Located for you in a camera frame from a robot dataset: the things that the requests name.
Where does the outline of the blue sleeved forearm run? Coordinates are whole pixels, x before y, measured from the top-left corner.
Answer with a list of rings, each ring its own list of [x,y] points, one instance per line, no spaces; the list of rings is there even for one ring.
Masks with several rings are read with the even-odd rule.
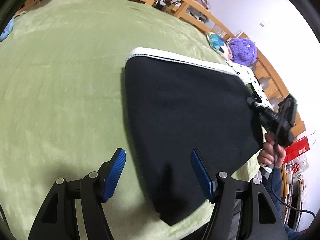
[[[276,210],[278,212],[280,219],[282,219],[282,215],[281,215],[282,203],[279,200],[281,195],[281,188],[283,184],[283,181],[281,179],[281,169],[274,168],[268,179],[266,179],[265,177],[262,177],[262,184],[264,185],[266,191],[268,192],[270,198],[272,199],[272,202],[276,207]],[[283,224],[283,226],[287,234],[288,240],[308,239],[306,237],[306,232],[294,231],[286,224]]]

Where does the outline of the person's right hand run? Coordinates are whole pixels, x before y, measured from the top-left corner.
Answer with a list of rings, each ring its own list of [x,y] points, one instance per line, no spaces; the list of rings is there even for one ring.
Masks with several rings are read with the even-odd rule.
[[[275,146],[275,140],[272,134],[265,134],[265,142],[260,150],[257,160],[259,164],[274,165],[274,168],[280,168],[286,157],[285,148],[280,145]]]

